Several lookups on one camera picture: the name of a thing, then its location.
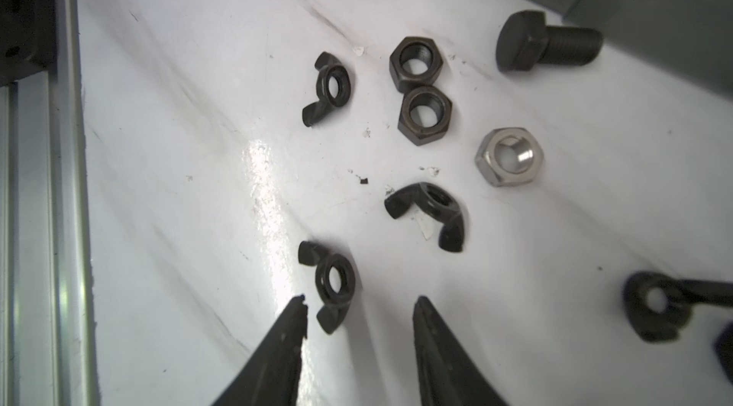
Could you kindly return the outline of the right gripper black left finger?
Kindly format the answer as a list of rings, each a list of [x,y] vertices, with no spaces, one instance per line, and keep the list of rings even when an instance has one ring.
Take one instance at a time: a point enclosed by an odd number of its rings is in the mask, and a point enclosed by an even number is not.
[[[292,297],[250,360],[215,404],[296,404],[303,366],[303,342],[307,338],[307,313],[305,297]]]

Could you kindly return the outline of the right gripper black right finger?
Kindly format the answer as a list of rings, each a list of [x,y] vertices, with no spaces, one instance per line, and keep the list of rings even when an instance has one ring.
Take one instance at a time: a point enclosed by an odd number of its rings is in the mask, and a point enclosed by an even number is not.
[[[424,405],[503,405],[429,298],[414,306],[414,348]]]

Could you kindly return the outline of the black wing nut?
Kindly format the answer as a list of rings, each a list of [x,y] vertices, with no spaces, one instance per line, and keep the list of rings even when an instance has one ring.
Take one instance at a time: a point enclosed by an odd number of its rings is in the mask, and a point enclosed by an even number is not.
[[[449,192],[436,184],[419,182],[396,190],[384,202],[393,219],[402,217],[413,205],[443,225],[438,237],[440,249],[452,253],[463,251],[466,234],[464,214]]]
[[[352,91],[349,71],[336,56],[322,52],[314,66],[318,71],[318,100],[303,109],[302,120],[306,127],[320,123],[332,111],[344,107],[349,102]]]
[[[356,291],[355,270],[347,257],[320,244],[303,241],[299,263],[315,267],[315,286],[323,301],[317,320],[328,335],[345,321]]]
[[[695,306],[731,308],[732,284],[643,270],[627,278],[622,298],[627,320],[641,340],[668,343],[679,339]]]

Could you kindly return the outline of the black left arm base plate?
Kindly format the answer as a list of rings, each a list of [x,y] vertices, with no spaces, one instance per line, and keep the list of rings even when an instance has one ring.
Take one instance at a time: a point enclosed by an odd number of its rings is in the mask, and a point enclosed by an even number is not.
[[[1,0],[1,84],[42,72],[56,59],[55,0]]]

